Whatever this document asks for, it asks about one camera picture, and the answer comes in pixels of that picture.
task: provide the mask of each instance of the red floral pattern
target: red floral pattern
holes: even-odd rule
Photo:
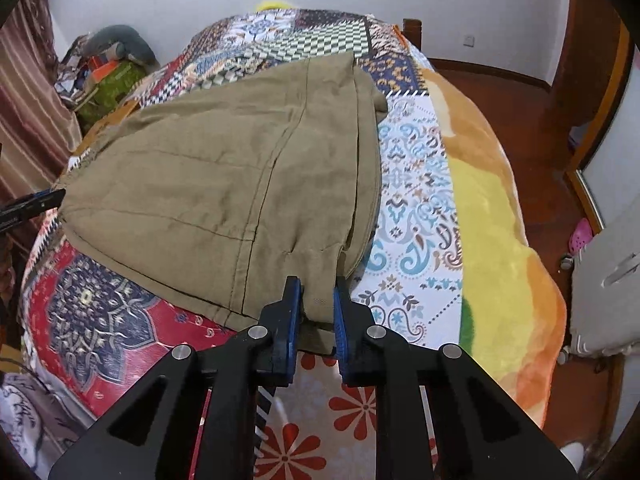
[[[316,357],[318,357],[325,366],[329,368],[334,366],[338,361],[333,357],[316,356],[314,354],[308,354],[304,352],[300,359],[300,364],[305,370],[313,370],[316,367]]]
[[[321,456],[308,456],[320,447],[320,438],[311,435],[306,437],[298,446],[293,444],[300,435],[300,428],[295,424],[286,424],[282,428],[282,444],[278,441],[273,430],[267,426],[264,429],[267,436],[261,447],[262,457],[255,461],[254,478],[273,471],[270,480],[312,480],[311,475],[304,470],[320,471],[326,466],[326,460]]]
[[[376,431],[376,389],[373,386],[365,388],[351,388],[341,385],[342,390],[351,397],[332,397],[329,399],[329,408],[334,412],[349,412],[341,415],[334,421],[334,428],[338,431],[345,431],[356,422],[353,428],[353,436],[357,440],[364,440],[367,437],[367,415],[371,421],[373,431]]]

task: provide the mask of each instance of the pink slipper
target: pink slipper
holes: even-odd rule
[[[574,234],[569,238],[569,252],[575,256],[581,248],[593,240],[593,232],[586,218],[578,222],[574,229]]]

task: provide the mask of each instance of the metal screw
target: metal screw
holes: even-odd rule
[[[449,359],[457,359],[462,355],[462,348],[458,345],[448,344],[442,349],[442,353]]]
[[[188,345],[178,345],[177,347],[174,347],[173,350],[171,350],[171,356],[174,359],[186,359],[187,357],[189,357],[191,355],[191,348],[189,348]]]
[[[262,326],[262,325],[255,325],[252,326],[249,329],[249,337],[251,339],[262,339],[264,336],[266,336],[269,333],[269,331],[267,330],[266,327]]]
[[[372,339],[380,339],[386,335],[385,327],[380,325],[371,325],[367,328],[367,335]]]

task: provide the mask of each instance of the yellow blanket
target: yellow blanket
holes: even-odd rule
[[[527,244],[513,173],[480,110],[422,70],[447,150],[464,253],[460,345],[542,426],[566,308]]]

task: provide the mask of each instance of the wooden floor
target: wooden floor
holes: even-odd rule
[[[558,260],[584,215],[563,177],[570,158],[568,126],[548,92],[496,76],[442,70],[440,73],[480,108],[513,168],[529,245],[570,304],[570,272]],[[607,402],[608,372],[593,360],[556,367],[545,433],[557,445],[592,444]]]

